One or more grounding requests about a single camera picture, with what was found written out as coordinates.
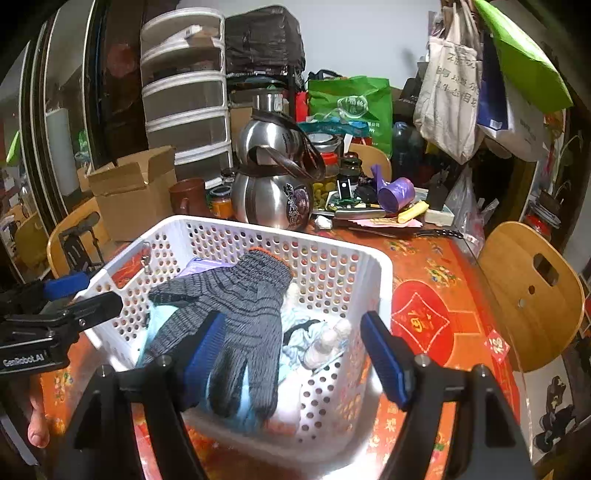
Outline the person's hand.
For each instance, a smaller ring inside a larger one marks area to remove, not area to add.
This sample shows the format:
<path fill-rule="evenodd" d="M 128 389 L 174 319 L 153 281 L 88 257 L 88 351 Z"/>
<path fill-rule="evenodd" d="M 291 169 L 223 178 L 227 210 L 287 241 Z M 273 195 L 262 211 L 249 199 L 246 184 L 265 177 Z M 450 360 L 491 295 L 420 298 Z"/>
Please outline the person's hand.
<path fill-rule="evenodd" d="M 45 417 L 43 390 L 38 376 L 29 378 L 29 401 L 31 416 L 27 430 L 28 440 L 32 446 L 44 449 L 49 443 L 50 433 Z"/>

